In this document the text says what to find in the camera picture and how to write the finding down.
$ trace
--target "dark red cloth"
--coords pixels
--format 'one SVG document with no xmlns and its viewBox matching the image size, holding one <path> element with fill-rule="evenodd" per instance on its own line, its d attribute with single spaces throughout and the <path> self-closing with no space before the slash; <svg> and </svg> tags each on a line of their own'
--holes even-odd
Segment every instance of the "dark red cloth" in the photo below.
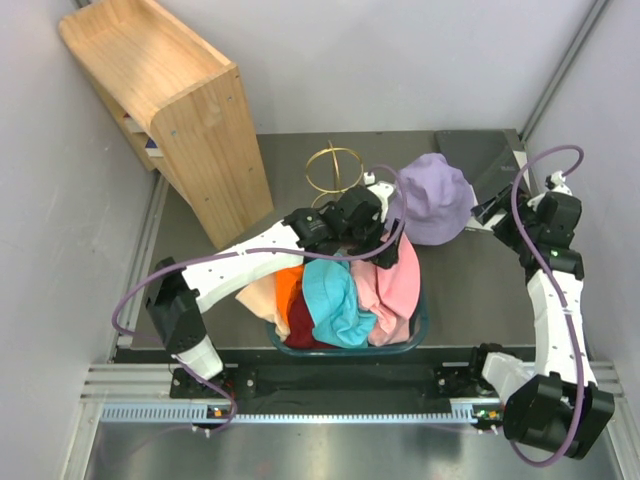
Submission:
<svg viewBox="0 0 640 480">
<path fill-rule="evenodd" d="M 304 301 L 304 295 L 300 292 L 289 307 L 289 328 L 291 333 L 284 341 L 284 344 L 287 347 L 300 350 L 336 348 L 313 338 L 311 333 L 313 327 L 315 327 L 315 324 L 307 308 L 307 302 Z"/>
</svg>

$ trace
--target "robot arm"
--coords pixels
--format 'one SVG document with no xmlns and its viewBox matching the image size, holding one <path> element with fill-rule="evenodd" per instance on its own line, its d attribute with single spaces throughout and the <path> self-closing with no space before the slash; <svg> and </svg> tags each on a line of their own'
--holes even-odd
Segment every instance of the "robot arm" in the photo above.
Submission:
<svg viewBox="0 0 640 480">
<path fill-rule="evenodd" d="M 580 309 L 584 268 L 580 254 L 570 249 L 581 203 L 565 185 L 562 172 L 551 175 L 547 187 L 549 191 L 531 199 L 520 191 L 518 213 L 551 267 L 569 307 L 562 307 L 551 281 L 523 243 L 510 213 L 511 187 L 507 187 L 494 199 L 474 208 L 473 213 L 481 223 L 491 221 L 494 235 L 520 256 L 535 316 L 534 374 L 499 345 L 476 349 L 471 368 L 477 380 L 490 384 L 505 405 L 505 436 L 555 452 L 567 436 L 577 392 L 576 362 L 582 362 L 585 402 L 580 427 L 566 455 L 583 458 L 613 415 L 614 399 L 598 390 L 585 353 Z M 575 358 L 570 341 L 567 313 L 578 338 L 579 358 Z"/>
<path fill-rule="evenodd" d="M 315 252 L 333 255 L 341 246 L 350 245 L 356 255 L 379 247 L 389 198 L 395 187 L 365 178 L 367 186 L 349 189 L 337 202 L 320 209 L 300 208 L 271 228 L 224 252 L 218 260 L 189 266 L 168 275 L 147 292 L 146 309 L 165 350 L 200 377 L 209 380 L 224 368 L 202 314 L 232 292 L 283 268 L 304 261 L 301 255 L 273 252 Z M 269 251 L 247 255 L 247 251 Z M 397 261 L 397 244 L 370 259 L 389 268 Z M 175 263 L 166 259 L 157 269 Z"/>
</svg>

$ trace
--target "peach cloth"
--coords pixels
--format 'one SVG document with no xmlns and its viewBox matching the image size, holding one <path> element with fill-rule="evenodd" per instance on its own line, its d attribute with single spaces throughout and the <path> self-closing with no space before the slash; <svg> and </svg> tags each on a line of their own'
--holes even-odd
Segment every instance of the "peach cloth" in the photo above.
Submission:
<svg viewBox="0 0 640 480">
<path fill-rule="evenodd" d="M 276 333 L 285 341 L 291 331 L 276 306 L 276 276 L 267 275 L 250 283 L 236 295 L 236 300 L 247 307 L 256 317 L 275 323 Z"/>
</svg>

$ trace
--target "metal ring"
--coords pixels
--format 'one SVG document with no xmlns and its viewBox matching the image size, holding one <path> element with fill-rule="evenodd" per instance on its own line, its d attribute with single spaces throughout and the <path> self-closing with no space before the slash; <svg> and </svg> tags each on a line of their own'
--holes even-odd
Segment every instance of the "metal ring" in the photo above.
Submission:
<svg viewBox="0 0 640 480">
<path fill-rule="evenodd" d="M 326 193 L 326 192 L 322 192 L 320 195 L 318 195 L 316 198 L 313 199 L 313 202 L 311 202 L 311 208 L 316 208 L 316 203 L 318 203 L 318 200 L 320 200 L 321 198 L 326 197 L 327 195 L 331 195 L 330 193 Z"/>
<path fill-rule="evenodd" d="M 325 188 L 319 187 L 318 185 L 316 185 L 315 183 L 313 183 L 313 180 L 311 180 L 311 177 L 309 176 L 309 167 L 311 166 L 311 164 L 319 157 L 321 157 L 322 155 L 326 154 L 326 153 L 331 153 L 331 152 L 336 152 L 336 151 L 343 151 L 343 152 L 347 152 L 349 154 L 351 154 L 356 160 L 358 160 L 358 162 L 360 162 L 360 175 L 358 175 L 358 178 L 356 179 L 355 182 L 353 182 L 353 184 L 351 184 L 350 186 L 346 187 L 346 188 L 342 188 L 339 190 L 327 190 Z M 338 177 L 338 179 L 340 178 L 340 173 L 339 173 L 339 169 L 337 169 L 337 171 L 335 172 L 335 175 Z M 320 150 L 319 152 L 316 152 L 308 161 L 307 161 L 307 166 L 305 167 L 305 177 L 307 177 L 307 182 L 309 182 L 309 184 L 315 188 L 316 190 L 318 190 L 319 192 L 322 192 L 323 194 L 336 194 L 336 193 L 343 193 L 345 190 L 348 190 L 350 188 L 355 187 L 356 185 L 358 185 L 360 183 L 360 180 L 362 179 L 362 176 L 364 175 L 364 162 L 362 161 L 362 158 L 360 158 L 360 155 L 358 155 L 358 153 L 355 150 L 351 150 L 350 148 L 344 148 L 344 147 L 331 147 L 331 148 L 325 148 L 324 150 Z"/>
</svg>

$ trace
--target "gray floor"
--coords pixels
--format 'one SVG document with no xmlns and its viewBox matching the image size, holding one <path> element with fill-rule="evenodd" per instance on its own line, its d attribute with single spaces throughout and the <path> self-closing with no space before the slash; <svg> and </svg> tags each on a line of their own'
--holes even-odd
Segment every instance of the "gray floor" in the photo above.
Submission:
<svg viewBox="0 0 640 480">
<path fill-rule="evenodd" d="M 517 148 L 514 132 L 509 132 L 509 139 Z M 247 231 L 240 241 L 260 233 L 292 210 L 311 204 L 317 192 L 305 180 L 305 164 L 311 155 L 326 148 L 329 140 L 334 146 L 356 150 L 367 167 L 386 163 L 402 168 L 420 154 L 436 150 L 431 132 L 259 136 L 276 211 Z M 464 164 L 454 166 L 465 171 Z M 356 163 L 345 156 L 341 171 L 347 183 L 355 178 L 358 170 Z M 331 172 L 329 159 L 318 160 L 312 178 L 331 188 Z M 446 245 L 417 250 L 431 316 L 424 345 L 476 345 L 487 341 L 504 345 L 534 343 L 533 312 L 515 253 L 490 234 L 470 231 Z M 214 252 L 189 206 L 170 189 L 152 265 L 168 256 L 179 261 Z M 271 346 L 263 321 L 255 318 L 233 296 L 215 305 L 204 315 L 204 320 L 218 348 Z M 154 333 L 144 310 L 139 314 L 136 330 Z M 157 347 L 136 338 L 132 348 Z"/>
<path fill-rule="evenodd" d="M 187 427 L 153 439 L 164 428 L 102 424 L 86 478 L 622 480 L 606 433 L 584 460 L 565 458 L 551 468 L 532 468 L 516 457 L 502 435 L 463 435 L 425 426 L 236 425 L 209 440 Z M 102 458 L 97 454 L 101 442 Z M 150 443 L 131 455 L 145 442 Z M 525 451 L 537 460 L 549 456 Z"/>
</svg>

